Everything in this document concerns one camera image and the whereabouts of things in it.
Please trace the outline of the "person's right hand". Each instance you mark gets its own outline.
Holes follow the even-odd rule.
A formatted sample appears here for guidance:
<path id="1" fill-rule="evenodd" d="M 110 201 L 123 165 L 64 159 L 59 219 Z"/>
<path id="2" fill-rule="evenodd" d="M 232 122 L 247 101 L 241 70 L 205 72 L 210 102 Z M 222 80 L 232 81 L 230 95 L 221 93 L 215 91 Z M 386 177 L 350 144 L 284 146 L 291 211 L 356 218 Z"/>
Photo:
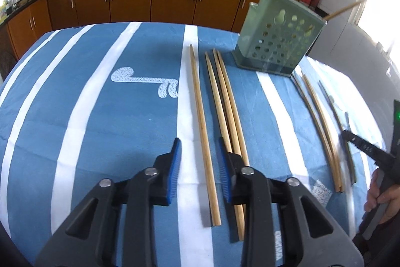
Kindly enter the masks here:
<path id="1" fill-rule="evenodd" d="M 388 203 L 386 211 L 380 220 L 380 224 L 388 222 L 394 218 L 399 212 L 400 208 L 400 190 L 399 185 L 394 184 L 383 193 L 380 193 L 379 186 L 377 185 L 378 174 L 380 169 L 376 169 L 371 177 L 371 183 L 367 192 L 367 199 L 364 204 L 365 212 L 370 212 L 378 204 Z"/>

